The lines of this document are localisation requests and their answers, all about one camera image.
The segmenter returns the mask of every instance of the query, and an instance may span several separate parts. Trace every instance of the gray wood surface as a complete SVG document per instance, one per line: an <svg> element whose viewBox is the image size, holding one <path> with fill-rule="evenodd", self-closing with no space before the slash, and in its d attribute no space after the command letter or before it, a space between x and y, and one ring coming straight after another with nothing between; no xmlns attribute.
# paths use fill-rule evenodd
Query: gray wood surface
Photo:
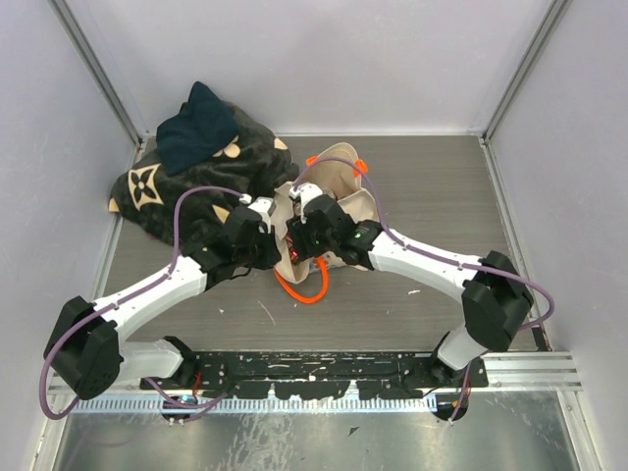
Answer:
<svg viewBox="0 0 628 471"><path fill-rule="evenodd" d="M291 137L303 164L347 141L369 166L391 226L460 253L507 253L484 156L472 136ZM124 224L107 292L128 287L169 263L171 248ZM141 328L133 340L177 336L193 349L433 349L462 322L460 305L400 276L335 269L325 298L303 305L271 272L253 272L189 299ZM298 287L318 290L312 275ZM419 289L420 292L409 293ZM530 333L513 349L534 349Z"/></svg>

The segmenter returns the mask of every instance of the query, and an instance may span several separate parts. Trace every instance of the floor scuff mark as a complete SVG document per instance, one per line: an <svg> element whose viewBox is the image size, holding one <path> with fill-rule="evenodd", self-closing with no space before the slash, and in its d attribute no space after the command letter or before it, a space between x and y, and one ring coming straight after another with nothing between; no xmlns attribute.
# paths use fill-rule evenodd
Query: floor scuff mark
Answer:
<svg viewBox="0 0 628 471"><path fill-rule="evenodd" d="M271 321L273 321L273 325L276 326L277 324L275 323L275 319L273 318L273 315L271 314L271 312L266 309L266 306L264 304L262 304L262 301L257 301L259 303L260 306L262 306L262 309L264 309L266 311L266 314L268 314L268 317L271 318Z"/></svg>

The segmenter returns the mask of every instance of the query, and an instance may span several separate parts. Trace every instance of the white panel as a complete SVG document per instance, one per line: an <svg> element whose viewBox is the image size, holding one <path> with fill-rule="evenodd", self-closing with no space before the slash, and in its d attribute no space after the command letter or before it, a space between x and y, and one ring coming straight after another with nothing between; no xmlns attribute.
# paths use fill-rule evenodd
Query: white panel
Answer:
<svg viewBox="0 0 628 471"><path fill-rule="evenodd" d="M63 303L90 296L132 143L47 2L3 3L0 62L0 455L24 470L43 349Z"/></svg>
<svg viewBox="0 0 628 471"><path fill-rule="evenodd" d="M138 126L205 81L279 132L483 131L550 0L71 0Z"/></svg>
<svg viewBox="0 0 628 471"><path fill-rule="evenodd" d="M618 470L628 460L627 27L624 0L573 2L495 138L527 259L556 297L552 337L573 352Z"/></svg>

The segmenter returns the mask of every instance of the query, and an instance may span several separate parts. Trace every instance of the canvas bag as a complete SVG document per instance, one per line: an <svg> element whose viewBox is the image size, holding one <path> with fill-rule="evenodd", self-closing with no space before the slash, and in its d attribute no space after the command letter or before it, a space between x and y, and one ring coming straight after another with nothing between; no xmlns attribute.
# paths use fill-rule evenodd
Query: canvas bag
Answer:
<svg viewBox="0 0 628 471"><path fill-rule="evenodd" d="M323 153L319 154L319 159L325 157L340 157L355 163L359 157L352 145L341 142L333 145ZM304 182L314 183L321 187L323 191L331 190L340 207L347 213L354 222L367 219L379 221L377 206L373 195L362 187L362 176L354 175L354 170L343 162L322 162L308 170L305 174ZM292 182L286 182L275 189L275 212L271 217L271 222L275 227L275 238L277 247L282 254L282 260L275 266L279 274L292 284L303 282L310 273L311 262L302 261L292 264L288 253L288 227L286 221L294 216L293 202L288 195ZM345 263L333 252L324 254L324 258L330 267L342 267Z"/></svg>

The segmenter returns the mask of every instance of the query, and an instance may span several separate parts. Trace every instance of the dark blue cloth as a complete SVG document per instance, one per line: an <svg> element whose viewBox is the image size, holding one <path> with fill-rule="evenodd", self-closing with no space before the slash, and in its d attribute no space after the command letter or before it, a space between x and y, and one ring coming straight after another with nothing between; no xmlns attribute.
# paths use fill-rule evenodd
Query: dark blue cloth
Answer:
<svg viewBox="0 0 628 471"><path fill-rule="evenodd" d="M234 140L234 115L207 85L196 82L179 113L157 128L157 150L168 177L208 159Z"/></svg>

